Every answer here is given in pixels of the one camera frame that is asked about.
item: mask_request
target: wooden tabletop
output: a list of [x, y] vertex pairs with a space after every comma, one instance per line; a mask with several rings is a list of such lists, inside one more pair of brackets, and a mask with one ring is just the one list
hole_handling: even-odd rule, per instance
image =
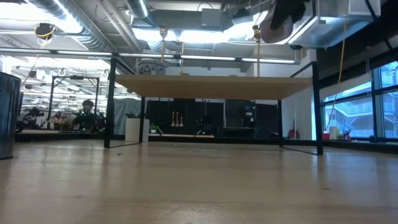
[[117, 75], [141, 96], [230, 100], [281, 100], [312, 85], [311, 78]]

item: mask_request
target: trash can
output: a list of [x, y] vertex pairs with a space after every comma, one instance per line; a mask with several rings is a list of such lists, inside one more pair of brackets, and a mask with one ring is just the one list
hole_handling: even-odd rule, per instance
[[21, 80], [0, 72], [0, 160], [12, 158]]

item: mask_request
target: potted plant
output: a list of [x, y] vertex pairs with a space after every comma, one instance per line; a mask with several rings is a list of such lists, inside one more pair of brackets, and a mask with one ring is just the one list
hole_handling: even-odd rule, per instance
[[150, 132], [152, 133], [152, 134], [156, 134], [156, 132], [157, 132], [157, 130], [159, 129], [159, 125], [156, 125], [156, 124], [151, 124], [150, 126], [149, 126], [149, 129], [150, 129]]

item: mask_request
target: wooden floor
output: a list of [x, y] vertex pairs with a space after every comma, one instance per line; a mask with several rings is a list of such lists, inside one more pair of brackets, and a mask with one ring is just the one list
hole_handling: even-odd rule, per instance
[[0, 223], [398, 223], [398, 157], [342, 149], [18, 144]]

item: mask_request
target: person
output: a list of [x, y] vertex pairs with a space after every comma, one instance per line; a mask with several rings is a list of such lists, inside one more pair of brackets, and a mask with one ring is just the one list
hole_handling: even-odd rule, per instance
[[17, 118], [17, 131], [16, 133], [21, 133], [24, 128], [36, 129], [36, 118], [39, 116], [44, 116], [39, 109], [33, 107], [27, 114], [19, 115]]

